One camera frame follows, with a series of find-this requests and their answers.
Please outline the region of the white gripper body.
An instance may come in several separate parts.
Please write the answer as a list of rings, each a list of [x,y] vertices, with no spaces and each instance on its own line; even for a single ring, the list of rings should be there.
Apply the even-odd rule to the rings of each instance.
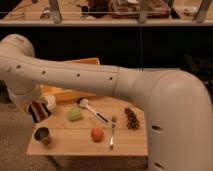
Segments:
[[[43,102],[43,99],[41,97],[33,97],[33,96],[25,96],[25,95],[21,95],[21,96],[16,96],[14,98],[14,102],[15,104],[20,107],[25,113],[30,114],[28,112],[28,106],[32,103],[32,102]]]

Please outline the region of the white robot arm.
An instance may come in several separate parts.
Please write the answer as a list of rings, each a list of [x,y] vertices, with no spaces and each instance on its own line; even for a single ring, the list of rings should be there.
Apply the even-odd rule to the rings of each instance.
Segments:
[[[42,84],[131,102],[145,114],[149,171],[213,171],[211,98],[188,72],[41,60],[10,34],[0,40],[0,80],[17,104],[39,99]]]

